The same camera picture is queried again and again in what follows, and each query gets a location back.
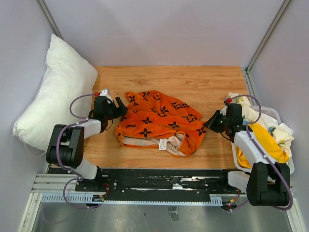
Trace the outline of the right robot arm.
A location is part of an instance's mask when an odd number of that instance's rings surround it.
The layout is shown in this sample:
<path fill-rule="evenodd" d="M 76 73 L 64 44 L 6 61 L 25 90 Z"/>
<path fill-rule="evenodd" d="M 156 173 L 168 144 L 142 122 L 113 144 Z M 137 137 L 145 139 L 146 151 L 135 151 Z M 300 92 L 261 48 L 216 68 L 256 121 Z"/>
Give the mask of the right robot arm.
<path fill-rule="evenodd" d="M 272 158 L 258 142 L 251 127 L 243 124 L 240 104 L 226 101 L 225 105 L 225 113 L 217 110 L 203 125 L 237 146 L 245 155 L 251 170 L 248 173 L 228 171 L 227 176 L 219 180 L 219 189 L 223 193 L 230 193 L 237 188 L 247 195 L 253 206 L 289 210 L 293 205 L 289 166 Z"/>

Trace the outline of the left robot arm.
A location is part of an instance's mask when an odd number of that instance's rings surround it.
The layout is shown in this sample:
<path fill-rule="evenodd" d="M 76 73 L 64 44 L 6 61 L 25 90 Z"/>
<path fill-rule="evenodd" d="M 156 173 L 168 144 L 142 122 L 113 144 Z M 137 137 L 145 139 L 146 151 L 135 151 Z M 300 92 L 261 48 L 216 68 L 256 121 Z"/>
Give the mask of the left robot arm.
<path fill-rule="evenodd" d="M 49 164 L 61 167 L 78 179 L 85 179 L 92 191 L 103 187 L 103 179 L 98 176 L 99 167 L 84 157 L 84 141 L 92 135 L 108 130 L 108 121 L 127 114 L 127 107 L 120 97 L 115 101 L 109 95 L 98 95 L 94 99 L 94 109 L 82 121 L 68 125 L 54 126 L 46 152 Z"/>

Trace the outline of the white pillow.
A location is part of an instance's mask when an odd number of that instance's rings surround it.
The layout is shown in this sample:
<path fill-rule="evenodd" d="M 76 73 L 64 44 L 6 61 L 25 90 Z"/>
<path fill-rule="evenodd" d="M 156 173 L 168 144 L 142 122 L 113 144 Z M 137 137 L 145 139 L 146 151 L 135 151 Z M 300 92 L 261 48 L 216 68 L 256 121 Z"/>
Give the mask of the white pillow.
<path fill-rule="evenodd" d="M 88 116 L 97 70 L 70 45 L 51 36 L 46 71 L 35 100 L 14 123 L 13 135 L 46 151 L 56 124 L 71 124 Z"/>

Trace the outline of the orange patterned pillowcase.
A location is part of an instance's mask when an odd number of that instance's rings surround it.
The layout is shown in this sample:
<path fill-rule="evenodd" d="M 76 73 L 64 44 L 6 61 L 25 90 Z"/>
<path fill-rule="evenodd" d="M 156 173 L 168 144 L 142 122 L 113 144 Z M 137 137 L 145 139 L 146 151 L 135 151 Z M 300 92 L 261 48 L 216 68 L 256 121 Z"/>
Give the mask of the orange patterned pillowcase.
<path fill-rule="evenodd" d="M 115 128 L 126 147 L 157 148 L 188 157 L 201 146 L 207 128 L 202 115 L 185 102 L 157 90 L 126 92 L 128 112 Z"/>

